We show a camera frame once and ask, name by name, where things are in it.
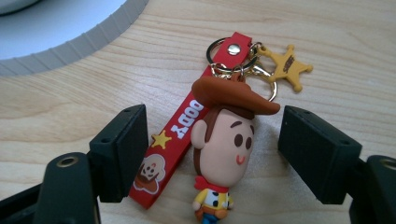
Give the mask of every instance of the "white object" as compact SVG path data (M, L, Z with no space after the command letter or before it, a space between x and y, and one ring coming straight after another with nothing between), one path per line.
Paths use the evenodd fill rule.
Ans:
M0 15L29 7L38 0L0 0Z
M148 0L42 0L0 17L0 75L75 62L122 34Z

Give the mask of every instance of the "metal key ring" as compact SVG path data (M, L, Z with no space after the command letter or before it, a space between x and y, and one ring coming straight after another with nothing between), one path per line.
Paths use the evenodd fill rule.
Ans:
M209 46L209 48L207 48L206 58L207 58L207 61L209 62L209 64L216 64L215 62L213 62L212 56L210 54L212 53L213 49L215 49L216 47L220 46L225 41L225 39L227 39L227 38L230 38L230 37L224 37L222 39L216 40L215 42L213 42ZM253 53L254 53L254 56L251 58L251 60L247 64L242 66L242 70L243 71L248 70L257 61L257 59L258 59L258 56L256 56L257 50L254 49ZM232 72L240 72L240 70L233 70L233 69L230 69L230 68L220 68L220 67L218 67L217 69L221 73L226 74L226 75L231 75Z

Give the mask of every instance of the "wood grain surface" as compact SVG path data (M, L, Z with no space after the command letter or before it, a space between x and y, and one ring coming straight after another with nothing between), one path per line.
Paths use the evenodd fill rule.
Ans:
M294 44L297 59L314 65L301 75L300 93L278 82L282 107L326 119L363 145L363 160L396 158L395 9L394 0L150 0L124 34L93 55L46 73L0 77L0 199L40 183L53 158L88 152L123 108L145 104L149 134L159 133L206 68L207 47L235 31L273 52ZM269 94L261 80L247 83ZM349 197L322 205L278 154L282 115L283 108L256 118L247 174L231 189L235 208L221 223L349 223ZM194 177L190 150L149 210L129 198L100 203L102 221L197 223Z

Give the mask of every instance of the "cartoon face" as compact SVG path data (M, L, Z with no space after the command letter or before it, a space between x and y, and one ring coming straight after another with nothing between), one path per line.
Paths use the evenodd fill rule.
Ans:
M165 176L163 167L163 158L158 155L151 155L143 160L138 174L139 178L148 182L152 181L154 178L160 181Z
M210 140L202 142L202 122L192 129L191 142L201 148L200 169L210 183L231 187L244 175L253 148L253 122L223 109L219 112Z

